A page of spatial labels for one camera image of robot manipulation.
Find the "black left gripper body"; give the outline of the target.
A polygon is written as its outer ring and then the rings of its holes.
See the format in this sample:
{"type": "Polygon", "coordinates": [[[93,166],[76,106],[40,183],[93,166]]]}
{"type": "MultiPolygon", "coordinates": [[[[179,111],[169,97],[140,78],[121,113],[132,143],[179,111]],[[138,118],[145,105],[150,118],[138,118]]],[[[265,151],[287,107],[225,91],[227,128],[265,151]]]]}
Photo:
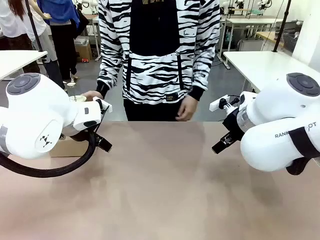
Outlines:
{"type": "Polygon", "coordinates": [[[67,129],[65,130],[65,136],[70,137],[76,142],[88,141],[89,131],[86,129],[81,131],[78,131],[76,129],[67,129]]]}

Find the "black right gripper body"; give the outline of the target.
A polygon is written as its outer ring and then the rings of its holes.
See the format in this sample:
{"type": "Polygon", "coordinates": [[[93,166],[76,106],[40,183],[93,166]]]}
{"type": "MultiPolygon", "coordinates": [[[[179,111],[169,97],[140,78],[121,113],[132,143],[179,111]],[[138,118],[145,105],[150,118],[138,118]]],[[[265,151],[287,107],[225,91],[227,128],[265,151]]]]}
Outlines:
{"type": "Polygon", "coordinates": [[[239,113],[238,109],[233,110],[227,117],[224,119],[222,124],[228,130],[228,133],[224,136],[227,140],[230,141],[241,141],[244,132],[238,125],[237,115],[239,113]]]}

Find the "person's right hand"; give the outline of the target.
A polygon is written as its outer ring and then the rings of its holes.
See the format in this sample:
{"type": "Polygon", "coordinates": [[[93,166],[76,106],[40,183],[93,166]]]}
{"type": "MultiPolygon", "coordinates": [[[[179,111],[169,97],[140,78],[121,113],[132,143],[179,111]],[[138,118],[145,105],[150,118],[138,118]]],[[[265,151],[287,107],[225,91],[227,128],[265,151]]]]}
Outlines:
{"type": "Polygon", "coordinates": [[[98,91],[95,91],[95,90],[90,90],[90,91],[84,92],[81,95],[86,97],[86,101],[92,101],[93,98],[95,98],[95,97],[100,98],[102,100],[104,99],[104,97],[101,95],[101,93],[98,91]]]}

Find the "person's left hand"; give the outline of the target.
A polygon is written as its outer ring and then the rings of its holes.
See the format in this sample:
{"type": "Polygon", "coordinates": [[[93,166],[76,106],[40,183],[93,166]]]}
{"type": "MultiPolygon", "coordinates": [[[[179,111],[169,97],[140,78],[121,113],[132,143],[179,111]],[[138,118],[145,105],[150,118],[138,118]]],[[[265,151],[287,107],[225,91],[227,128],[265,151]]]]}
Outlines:
{"type": "Polygon", "coordinates": [[[191,120],[194,113],[196,112],[198,102],[199,101],[193,98],[192,96],[187,95],[181,102],[175,119],[179,122],[186,122],[191,120]]]}

